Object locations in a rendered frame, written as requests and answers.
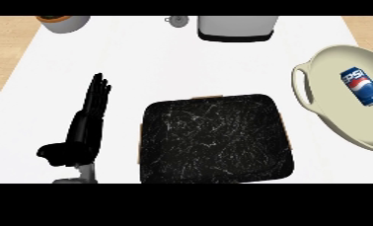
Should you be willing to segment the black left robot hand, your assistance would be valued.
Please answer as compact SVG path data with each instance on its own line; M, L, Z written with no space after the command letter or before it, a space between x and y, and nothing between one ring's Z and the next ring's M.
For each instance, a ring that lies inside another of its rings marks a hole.
M100 149L103 116L110 85L97 73L93 75L81 110L75 113L63 143L44 145L37 156L54 167L75 167L94 162Z

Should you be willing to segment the black marbled tray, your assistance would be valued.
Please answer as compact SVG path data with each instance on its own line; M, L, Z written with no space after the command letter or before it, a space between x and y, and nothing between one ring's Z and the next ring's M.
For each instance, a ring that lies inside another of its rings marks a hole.
M295 161L273 99L165 101L143 115L140 182L233 184L287 177Z

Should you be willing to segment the grey plant pot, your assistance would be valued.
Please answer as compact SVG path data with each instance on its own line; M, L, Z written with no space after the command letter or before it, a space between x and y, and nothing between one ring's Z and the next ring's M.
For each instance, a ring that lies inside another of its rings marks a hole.
M88 16L60 16L56 18L37 17L44 27L56 34L76 31L88 22Z

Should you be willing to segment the blue soda can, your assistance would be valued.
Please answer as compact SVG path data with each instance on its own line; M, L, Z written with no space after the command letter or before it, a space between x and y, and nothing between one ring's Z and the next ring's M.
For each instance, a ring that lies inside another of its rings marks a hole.
M358 67L340 73L340 80L362 106L373 106L373 80Z

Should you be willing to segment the grey appliance with black base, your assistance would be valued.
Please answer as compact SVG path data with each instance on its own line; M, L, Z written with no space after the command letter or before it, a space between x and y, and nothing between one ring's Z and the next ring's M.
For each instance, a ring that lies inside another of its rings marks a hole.
M199 16L197 36L221 42L265 41L274 33L277 16Z

